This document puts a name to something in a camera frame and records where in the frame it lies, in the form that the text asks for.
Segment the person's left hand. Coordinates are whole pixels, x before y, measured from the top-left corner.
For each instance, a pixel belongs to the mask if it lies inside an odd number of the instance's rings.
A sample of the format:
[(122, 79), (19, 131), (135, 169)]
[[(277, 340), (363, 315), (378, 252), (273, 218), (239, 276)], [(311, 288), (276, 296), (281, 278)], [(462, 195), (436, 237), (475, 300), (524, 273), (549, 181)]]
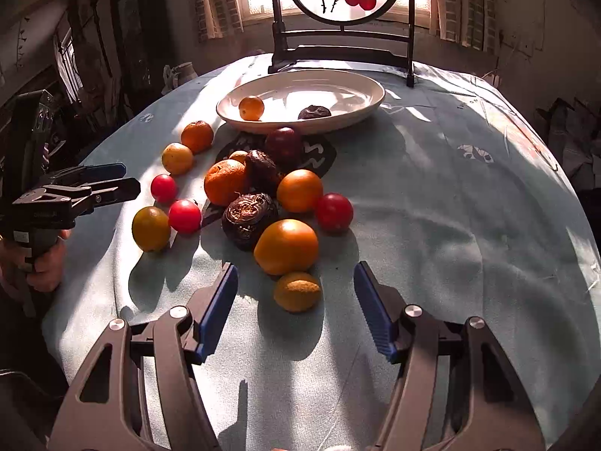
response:
[[(27, 274), (27, 284), (36, 291), (52, 292), (61, 283), (66, 253), (65, 240), (69, 239), (70, 234), (70, 230), (61, 230), (51, 250), (37, 258), (35, 271)], [(1, 287), (14, 299), (20, 298), (14, 275), (23, 266), (25, 253), (24, 249), (14, 242), (1, 239)]]

